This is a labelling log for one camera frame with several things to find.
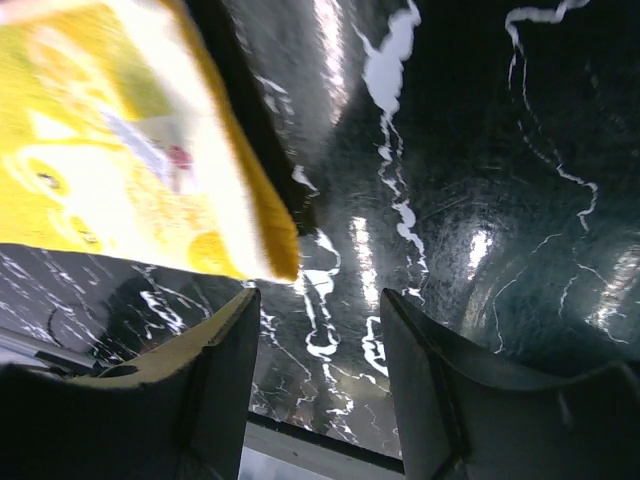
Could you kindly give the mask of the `yellow patterned towel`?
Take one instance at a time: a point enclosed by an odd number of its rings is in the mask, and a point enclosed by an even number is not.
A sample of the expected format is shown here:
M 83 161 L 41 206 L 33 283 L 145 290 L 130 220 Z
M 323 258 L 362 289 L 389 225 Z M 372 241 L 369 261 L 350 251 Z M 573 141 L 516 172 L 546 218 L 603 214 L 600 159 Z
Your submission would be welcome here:
M 295 281 L 290 171 L 219 1 L 1 5 L 1 240 Z

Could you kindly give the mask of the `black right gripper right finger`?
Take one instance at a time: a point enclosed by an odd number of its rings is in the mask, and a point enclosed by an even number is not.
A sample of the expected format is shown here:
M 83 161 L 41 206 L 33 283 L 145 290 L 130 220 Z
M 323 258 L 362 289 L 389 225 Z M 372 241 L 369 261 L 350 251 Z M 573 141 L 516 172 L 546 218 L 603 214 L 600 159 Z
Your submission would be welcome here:
M 380 320 L 410 479 L 635 479 L 639 366 L 571 378 L 484 349 L 397 291 Z

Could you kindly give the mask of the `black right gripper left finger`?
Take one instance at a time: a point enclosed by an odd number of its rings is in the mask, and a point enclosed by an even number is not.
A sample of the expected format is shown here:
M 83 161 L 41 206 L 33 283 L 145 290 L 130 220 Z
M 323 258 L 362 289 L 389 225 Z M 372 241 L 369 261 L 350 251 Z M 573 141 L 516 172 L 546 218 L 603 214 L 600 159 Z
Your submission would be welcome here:
M 246 289 L 211 318 L 97 376 L 1 369 L 5 479 L 234 479 L 260 323 Z

